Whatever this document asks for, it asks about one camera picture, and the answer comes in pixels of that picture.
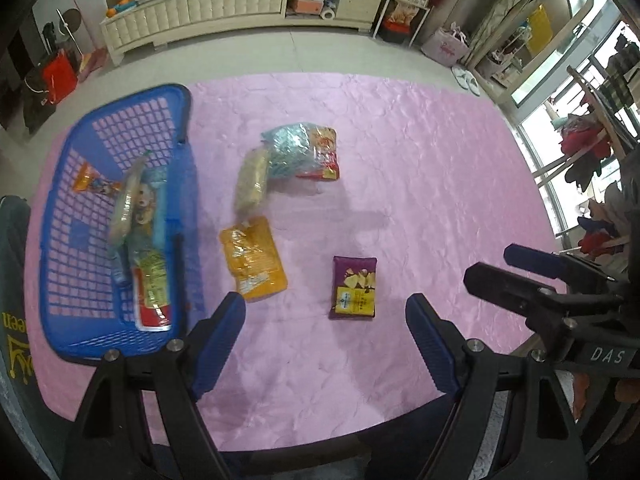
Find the dark backpack on floor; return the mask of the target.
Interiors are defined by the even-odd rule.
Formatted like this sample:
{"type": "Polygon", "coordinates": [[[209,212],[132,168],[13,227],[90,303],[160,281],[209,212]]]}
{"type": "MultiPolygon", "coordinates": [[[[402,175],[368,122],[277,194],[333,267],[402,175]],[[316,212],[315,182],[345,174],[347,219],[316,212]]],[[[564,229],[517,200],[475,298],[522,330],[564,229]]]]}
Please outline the dark backpack on floor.
{"type": "Polygon", "coordinates": [[[54,114],[56,105],[49,100],[49,90],[38,67],[30,70],[23,80],[23,118],[31,136],[54,114]]]}

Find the purple chip packet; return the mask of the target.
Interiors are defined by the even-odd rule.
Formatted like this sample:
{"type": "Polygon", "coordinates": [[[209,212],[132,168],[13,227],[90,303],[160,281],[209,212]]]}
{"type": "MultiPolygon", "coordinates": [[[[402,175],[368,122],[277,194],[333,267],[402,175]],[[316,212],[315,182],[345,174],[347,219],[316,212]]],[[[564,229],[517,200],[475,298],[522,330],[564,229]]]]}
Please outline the purple chip packet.
{"type": "Polygon", "coordinates": [[[375,258],[333,258],[330,315],[336,318],[374,318],[376,315],[375,258]]]}

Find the pink tote bag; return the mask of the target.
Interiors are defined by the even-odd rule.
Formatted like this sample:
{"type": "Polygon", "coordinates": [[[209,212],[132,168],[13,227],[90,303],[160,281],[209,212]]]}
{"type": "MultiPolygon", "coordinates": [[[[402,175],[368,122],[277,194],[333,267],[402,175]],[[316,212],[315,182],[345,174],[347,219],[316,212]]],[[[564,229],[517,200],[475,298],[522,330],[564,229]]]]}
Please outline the pink tote bag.
{"type": "Polygon", "coordinates": [[[469,52],[468,40],[456,23],[448,28],[439,27],[422,44],[421,52],[432,61],[452,67],[469,52]]]}

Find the white tv cabinet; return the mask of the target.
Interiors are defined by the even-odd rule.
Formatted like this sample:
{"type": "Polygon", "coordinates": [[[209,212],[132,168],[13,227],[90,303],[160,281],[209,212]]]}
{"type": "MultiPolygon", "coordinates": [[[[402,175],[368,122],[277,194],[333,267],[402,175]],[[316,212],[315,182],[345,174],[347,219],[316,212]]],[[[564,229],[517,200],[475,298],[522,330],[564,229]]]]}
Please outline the white tv cabinet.
{"type": "Polygon", "coordinates": [[[107,51],[124,55],[197,36],[268,27],[334,27],[370,32],[382,0],[134,0],[100,24],[107,51]]]}

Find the blue plastic basket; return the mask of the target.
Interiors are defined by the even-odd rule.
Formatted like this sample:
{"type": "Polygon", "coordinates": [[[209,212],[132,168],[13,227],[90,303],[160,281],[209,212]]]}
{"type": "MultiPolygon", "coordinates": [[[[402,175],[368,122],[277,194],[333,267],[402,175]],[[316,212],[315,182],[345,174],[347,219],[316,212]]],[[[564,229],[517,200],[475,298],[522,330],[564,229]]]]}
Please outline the blue plastic basket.
{"type": "Polygon", "coordinates": [[[198,175],[181,84],[85,115],[58,156],[40,236],[39,314],[63,360],[140,356],[203,312],[198,175]]]}

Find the light blue clear snack bag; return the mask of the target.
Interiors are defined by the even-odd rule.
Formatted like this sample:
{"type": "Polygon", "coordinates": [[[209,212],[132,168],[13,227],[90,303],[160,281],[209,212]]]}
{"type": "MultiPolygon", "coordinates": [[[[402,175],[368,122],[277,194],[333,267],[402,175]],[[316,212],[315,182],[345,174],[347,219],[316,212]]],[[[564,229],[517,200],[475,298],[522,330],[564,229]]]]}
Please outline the light blue clear snack bag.
{"type": "Polygon", "coordinates": [[[260,140],[269,153],[270,179],[288,179],[319,170],[321,159],[312,142],[317,132],[317,126],[310,122],[296,122],[263,132],[260,140]]]}

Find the clear wafer cracker pack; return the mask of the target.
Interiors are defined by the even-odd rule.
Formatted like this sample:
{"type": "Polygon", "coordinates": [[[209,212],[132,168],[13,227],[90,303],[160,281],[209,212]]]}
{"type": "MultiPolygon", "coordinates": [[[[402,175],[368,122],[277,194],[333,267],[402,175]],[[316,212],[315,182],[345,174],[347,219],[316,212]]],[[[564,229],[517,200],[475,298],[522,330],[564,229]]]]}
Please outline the clear wafer cracker pack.
{"type": "Polygon", "coordinates": [[[270,151],[254,148],[243,158],[234,191],[234,212],[239,217],[252,214],[264,203],[268,193],[270,151]]]}

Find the orange yellow snack pouch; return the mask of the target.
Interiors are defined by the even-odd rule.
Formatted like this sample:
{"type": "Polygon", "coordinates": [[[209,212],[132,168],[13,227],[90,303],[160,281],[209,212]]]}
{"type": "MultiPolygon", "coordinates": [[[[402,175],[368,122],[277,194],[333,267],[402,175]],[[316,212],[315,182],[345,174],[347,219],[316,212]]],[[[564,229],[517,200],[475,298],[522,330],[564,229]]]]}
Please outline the orange yellow snack pouch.
{"type": "Polygon", "coordinates": [[[268,219],[253,217],[219,233],[224,258],[236,291],[248,301],[288,288],[288,279],[268,219]]]}

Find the red peanut snack bag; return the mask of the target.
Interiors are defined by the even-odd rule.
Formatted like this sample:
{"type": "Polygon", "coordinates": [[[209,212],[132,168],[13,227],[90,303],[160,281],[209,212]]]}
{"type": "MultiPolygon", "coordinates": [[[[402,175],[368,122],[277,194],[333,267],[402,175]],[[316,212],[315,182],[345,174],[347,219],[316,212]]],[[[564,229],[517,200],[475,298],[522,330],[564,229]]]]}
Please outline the red peanut snack bag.
{"type": "Polygon", "coordinates": [[[337,181],[340,166],[337,161],[337,133],[333,128],[306,125],[314,162],[296,174],[299,179],[337,181]]]}

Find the green cracker pack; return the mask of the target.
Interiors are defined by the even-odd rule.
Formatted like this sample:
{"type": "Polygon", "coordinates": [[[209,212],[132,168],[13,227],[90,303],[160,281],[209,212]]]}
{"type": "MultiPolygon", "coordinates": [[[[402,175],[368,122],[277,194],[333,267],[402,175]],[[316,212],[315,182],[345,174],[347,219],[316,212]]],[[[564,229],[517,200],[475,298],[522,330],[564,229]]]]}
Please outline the green cracker pack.
{"type": "Polygon", "coordinates": [[[142,174],[150,154],[150,151],[143,152],[127,170],[122,180],[107,233],[107,243],[113,247],[120,246],[131,230],[142,174]]]}

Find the clothes drying rack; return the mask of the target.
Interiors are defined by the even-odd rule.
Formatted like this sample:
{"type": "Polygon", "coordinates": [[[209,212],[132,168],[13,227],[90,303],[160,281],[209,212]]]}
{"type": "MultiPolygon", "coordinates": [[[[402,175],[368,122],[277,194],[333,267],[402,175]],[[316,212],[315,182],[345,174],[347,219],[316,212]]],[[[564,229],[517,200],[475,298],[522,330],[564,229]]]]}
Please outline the clothes drying rack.
{"type": "Polygon", "coordinates": [[[586,192],[592,178],[602,174],[604,162],[624,159],[637,143],[617,113],[639,103],[639,46],[620,35],[597,87],[573,67],[567,73],[582,92],[580,104],[588,112],[565,117],[560,125],[562,156],[535,171],[534,177],[544,188],[562,174],[566,182],[586,192]]]}

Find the red yellow tofu snack pouch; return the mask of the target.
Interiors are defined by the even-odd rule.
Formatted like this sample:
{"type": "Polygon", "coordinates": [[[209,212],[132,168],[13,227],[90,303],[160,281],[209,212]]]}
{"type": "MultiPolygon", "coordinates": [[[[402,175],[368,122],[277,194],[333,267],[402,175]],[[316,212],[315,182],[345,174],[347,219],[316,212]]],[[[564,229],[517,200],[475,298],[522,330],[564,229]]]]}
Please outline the red yellow tofu snack pouch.
{"type": "Polygon", "coordinates": [[[171,328],[170,298],[165,258],[139,242],[131,243],[128,257],[134,286],[134,319],[142,332],[167,332],[171,328]]]}

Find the red shopping bag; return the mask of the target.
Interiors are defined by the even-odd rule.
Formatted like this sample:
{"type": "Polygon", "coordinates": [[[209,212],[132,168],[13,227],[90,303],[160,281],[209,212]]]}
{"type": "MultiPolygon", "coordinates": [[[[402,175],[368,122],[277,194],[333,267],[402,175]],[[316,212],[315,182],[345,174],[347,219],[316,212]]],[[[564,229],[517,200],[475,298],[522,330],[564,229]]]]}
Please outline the red shopping bag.
{"type": "Polygon", "coordinates": [[[47,87],[48,101],[54,105],[61,103],[77,86],[76,73],[63,50],[58,50],[44,64],[41,76],[47,87]]]}

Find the blue cartoon cake pack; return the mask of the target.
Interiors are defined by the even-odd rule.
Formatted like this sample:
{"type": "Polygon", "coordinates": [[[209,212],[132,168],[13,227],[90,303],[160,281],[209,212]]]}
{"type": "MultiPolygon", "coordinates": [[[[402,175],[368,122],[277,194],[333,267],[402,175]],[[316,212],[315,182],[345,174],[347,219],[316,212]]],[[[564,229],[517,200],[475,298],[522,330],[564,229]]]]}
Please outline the blue cartoon cake pack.
{"type": "Polygon", "coordinates": [[[165,250],[167,210],[167,167],[145,169],[134,206],[134,218],[127,237],[130,249],[165,250]]]}

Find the orange snack stick pack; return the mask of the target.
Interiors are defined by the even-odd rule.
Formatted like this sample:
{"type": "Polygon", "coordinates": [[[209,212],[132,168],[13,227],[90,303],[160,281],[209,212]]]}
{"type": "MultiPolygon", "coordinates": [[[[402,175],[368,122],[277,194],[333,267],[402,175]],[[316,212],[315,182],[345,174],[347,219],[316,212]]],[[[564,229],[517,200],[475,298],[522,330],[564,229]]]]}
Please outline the orange snack stick pack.
{"type": "Polygon", "coordinates": [[[72,190],[76,193],[90,192],[115,197],[120,191],[120,183],[102,177],[88,162],[78,171],[72,190]]]}

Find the oranges on plate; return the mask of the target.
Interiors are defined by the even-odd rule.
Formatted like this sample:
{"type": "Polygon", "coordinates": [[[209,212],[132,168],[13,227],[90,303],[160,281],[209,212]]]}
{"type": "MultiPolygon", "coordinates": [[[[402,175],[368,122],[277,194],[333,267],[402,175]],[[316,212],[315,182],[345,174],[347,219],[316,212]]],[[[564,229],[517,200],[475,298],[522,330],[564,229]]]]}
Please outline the oranges on plate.
{"type": "Polygon", "coordinates": [[[120,0],[119,3],[116,3],[112,8],[106,10],[105,16],[107,18],[114,18],[116,14],[133,8],[137,3],[138,0],[120,0]]]}

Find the white slippers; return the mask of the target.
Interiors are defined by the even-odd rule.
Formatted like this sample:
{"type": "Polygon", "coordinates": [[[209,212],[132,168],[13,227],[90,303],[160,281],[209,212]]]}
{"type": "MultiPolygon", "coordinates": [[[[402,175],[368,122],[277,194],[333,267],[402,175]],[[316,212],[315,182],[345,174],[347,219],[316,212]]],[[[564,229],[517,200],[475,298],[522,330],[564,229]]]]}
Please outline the white slippers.
{"type": "Polygon", "coordinates": [[[471,92],[473,96],[480,96],[480,85],[472,73],[459,65],[452,66],[451,73],[463,90],[471,92]]]}

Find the pink quilted tablecloth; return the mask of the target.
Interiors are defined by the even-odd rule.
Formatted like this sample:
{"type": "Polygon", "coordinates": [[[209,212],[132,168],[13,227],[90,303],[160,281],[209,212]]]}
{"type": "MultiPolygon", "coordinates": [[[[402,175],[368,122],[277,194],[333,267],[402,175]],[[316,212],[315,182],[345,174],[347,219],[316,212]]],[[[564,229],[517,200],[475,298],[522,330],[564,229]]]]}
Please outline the pink quilted tablecloth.
{"type": "MultiPolygon", "coordinates": [[[[509,352],[524,324],[471,297],[464,271],[501,264],[516,243],[555,248],[548,214],[491,102],[407,81],[341,74],[254,75],[194,84],[188,139],[198,175],[198,256],[209,315],[234,286],[219,233],[232,226],[242,158],[291,122],[337,133],[334,182],[276,185],[264,216],[288,288],[252,301],[219,382],[200,408],[216,445],[255,451],[363,430],[435,399],[405,323],[423,292],[462,334],[509,352]],[[376,315],[330,315],[335,256],[375,258],[376,315]]],[[[32,362],[44,403],[73,418],[92,368],[61,359],[40,323],[40,236],[66,136],[43,166],[25,270],[32,362]]]]}

